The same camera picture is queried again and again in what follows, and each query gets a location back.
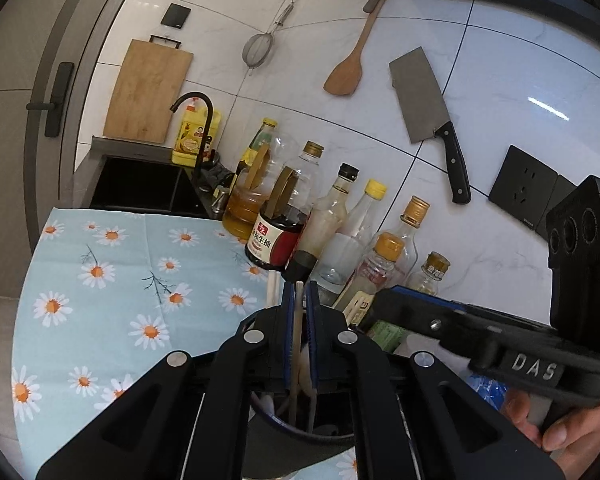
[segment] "cleaver knife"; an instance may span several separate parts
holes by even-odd
[[[453,123],[422,47],[389,63],[398,103],[412,143],[438,137],[445,143],[446,172],[453,202],[471,201],[469,177]]]

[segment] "wooden cutting board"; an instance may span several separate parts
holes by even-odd
[[[164,143],[193,54],[148,41],[131,40],[113,89],[103,135]]]

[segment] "human hand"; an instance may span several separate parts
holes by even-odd
[[[529,440],[545,451],[561,449],[555,459],[567,480],[577,480],[600,453],[600,406],[573,410],[544,434],[526,420],[531,409],[528,393],[509,389],[500,410]]]

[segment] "gray countertop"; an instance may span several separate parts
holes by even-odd
[[[62,208],[87,209],[91,204],[96,184],[102,173],[102,168],[108,157],[131,158],[135,160],[146,160],[147,162],[158,162],[171,164],[171,148],[165,146],[152,146],[142,142],[131,142],[129,140],[106,139],[104,137],[93,137],[91,149],[84,157],[80,166],[75,170],[73,178],[68,185],[61,189],[59,206]],[[194,186],[200,202],[205,208],[209,218],[219,220],[222,215],[211,211],[213,194],[203,192]]]

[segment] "gold bottle cap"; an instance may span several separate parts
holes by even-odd
[[[384,197],[384,194],[386,193],[386,186],[382,184],[382,182],[370,178],[369,182],[366,183],[365,193],[371,198],[382,200],[382,197]]]
[[[432,252],[427,256],[427,261],[424,262],[422,270],[425,270],[429,274],[433,274],[437,279],[441,280],[450,265],[451,263],[449,260],[442,254]]]
[[[396,235],[384,232],[378,237],[374,251],[390,262],[396,261],[402,254],[404,244]]]
[[[320,144],[308,140],[304,145],[303,151],[309,155],[320,158],[322,156],[322,150],[324,150],[324,148]]]
[[[428,209],[429,204],[427,204],[423,199],[418,198],[417,196],[412,196],[400,219],[403,222],[407,222],[407,224],[418,228],[427,214]]]

